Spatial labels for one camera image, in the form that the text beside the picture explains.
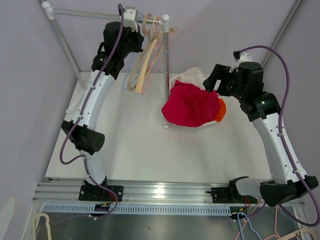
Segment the white t shirt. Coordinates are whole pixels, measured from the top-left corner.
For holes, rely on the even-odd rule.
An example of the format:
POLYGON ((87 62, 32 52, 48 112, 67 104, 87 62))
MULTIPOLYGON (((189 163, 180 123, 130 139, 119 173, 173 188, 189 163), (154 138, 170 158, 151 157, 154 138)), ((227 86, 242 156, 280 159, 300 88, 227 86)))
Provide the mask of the white t shirt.
POLYGON ((193 84, 201 90, 205 90, 203 82, 206 80, 207 75, 203 74, 200 67, 192 67, 185 72, 179 73, 173 76, 169 80, 169 89, 171 89, 176 81, 180 81, 185 84, 193 84))

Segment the cream wooden hanger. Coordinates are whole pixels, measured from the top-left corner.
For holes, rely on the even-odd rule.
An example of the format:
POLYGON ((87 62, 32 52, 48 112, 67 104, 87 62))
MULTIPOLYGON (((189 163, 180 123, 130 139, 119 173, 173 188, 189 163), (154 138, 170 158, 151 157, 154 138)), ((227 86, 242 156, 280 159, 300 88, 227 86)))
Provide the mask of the cream wooden hanger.
POLYGON ((134 69, 131 71, 129 78, 127 79, 127 90, 133 91, 135 90, 137 93, 142 94, 143 93, 143 87, 144 87, 144 81, 145 81, 145 75, 146 73, 151 69, 153 66, 153 62, 147 67, 149 59, 151 57, 151 53, 153 52, 158 40, 157 40, 157 32, 154 30, 155 21, 152 19, 152 32, 153 35, 151 35, 151 31, 146 28, 147 21, 152 18, 152 14, 148 13, 144 16, 142 21, 142 31, 143 34, 148 39, 148 44, 146 48, 143 50, 143 52, 140 54, 139 59, 137 60, 134 69), (139 72, 139 75, 136 76, 136 78, 133 80, 134 74, 137 72, 138 67, 141 65, 141 69, 139 72))
POLYGON ((160 40, 163 35, 163 31, 159 29, 159 24, 161 22, 160 16, 155 16, 152 20, 151 30, 146 28, 147 20, 150 20, 152 17, 151 14, 147 14, 142 22, 142 31, 147 36, 148 44, 146 49, 143 51, 139 61, 144 60, 141 65, 140 73, 137 78, 135 85, 135 91, 138 94, 143 94, 145 81, 148 79, 151 68, 154 65, 154 62, 157 60, 158 55, 161 52, 160 40))

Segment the orange t shirt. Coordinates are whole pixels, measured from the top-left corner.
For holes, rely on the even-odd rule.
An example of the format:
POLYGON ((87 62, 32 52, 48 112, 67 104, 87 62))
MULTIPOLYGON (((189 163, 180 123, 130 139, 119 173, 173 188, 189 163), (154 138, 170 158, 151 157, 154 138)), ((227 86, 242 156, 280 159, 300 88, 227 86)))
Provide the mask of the orange t shirt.
POLYGON ((225 117, 225 114, 227 112, 227 106, 226 106, 224 100, 221 98, 218 98, 218 103, 220 104, 220 108, 219 108, 217 114, 215 115, 214 120, 219 123, 225 117))

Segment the pink wire hanger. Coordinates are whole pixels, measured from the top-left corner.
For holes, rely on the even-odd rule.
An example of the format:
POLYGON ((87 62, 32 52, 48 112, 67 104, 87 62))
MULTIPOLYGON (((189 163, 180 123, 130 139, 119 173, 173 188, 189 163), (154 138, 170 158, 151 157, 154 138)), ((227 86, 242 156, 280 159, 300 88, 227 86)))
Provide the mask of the pink wire hanger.
MULTIPOLYGON (((160 47, 161 47, 161 52, 160 52, 159 55, 157 56, 157 59, 156 59, 156 61, 154 62, 153 67, 154 67, 154 65, 156 64, 156 62, 158 61, 158 58, 161 56, 161 53, 165 52, 164 39, 163 39, 162 41, 160 40, 160 47)), ((143 88, 143 93, 142 93, 142 95, 143 95, 143 94, 145 93, 145 91, 147 90, 149 75, 148 75, 148 77, 147 77, 147 80, 146 80, 145 83, 144 83, 144 88, 143 88)))

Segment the magenta t shirt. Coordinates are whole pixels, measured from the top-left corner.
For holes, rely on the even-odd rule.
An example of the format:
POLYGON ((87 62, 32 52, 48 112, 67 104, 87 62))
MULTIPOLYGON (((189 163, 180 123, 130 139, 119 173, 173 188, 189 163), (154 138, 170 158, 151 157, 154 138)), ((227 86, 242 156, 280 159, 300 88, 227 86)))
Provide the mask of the magenta t shirt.
POLYGON ((193 84, 177 80, 161 112, 171 124, 197 128, 214 121, 219 109, 216 92, 207 92, 193 84))

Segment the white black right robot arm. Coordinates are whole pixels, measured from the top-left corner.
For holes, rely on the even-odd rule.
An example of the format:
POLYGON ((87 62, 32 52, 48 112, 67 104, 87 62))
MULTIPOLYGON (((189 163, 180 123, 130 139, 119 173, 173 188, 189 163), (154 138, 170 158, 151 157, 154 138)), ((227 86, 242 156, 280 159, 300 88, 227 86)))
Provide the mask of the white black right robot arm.
POLYGON ((289 160, 281 141, 285 127, 279 125, 280 105, 274 94, 264 91, 264 70, 257 62, 242 62, 235 70, 216 64, 203 82, 207 92, 213 92, 217 81, 219 96, 234 97, 247 115, 263 142, 271 178, 238 177, 231 180, 227 196, 232 202, 240 202, 245 196, 262 198, 275 207, 307 194, 318 187, 316 176, 309 176, 294 152, 289 160))

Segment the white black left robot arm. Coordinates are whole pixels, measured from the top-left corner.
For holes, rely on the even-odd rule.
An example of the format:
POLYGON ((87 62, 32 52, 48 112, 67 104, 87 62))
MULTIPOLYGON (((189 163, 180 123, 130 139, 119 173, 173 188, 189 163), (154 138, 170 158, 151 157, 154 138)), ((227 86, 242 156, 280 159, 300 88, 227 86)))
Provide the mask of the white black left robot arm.
POLYGON ((65 148, 70 141, 79 151, 79 157, 84 159, 85 183, 92 185, 90 195, 97 201, 105 199, 108 194, 108 188, 102 185, 107 178, 99 151, 105 135, 96 131, 98 117, 108 92, 125 65, 125 58, 130 53, 142 52, 143 41, 138 25, 133 27, 117 21, 105 25, 103 42, 93 59, 84 97, 72 119, 63 121, 61 126, 66 134, 61 147, 65 148))

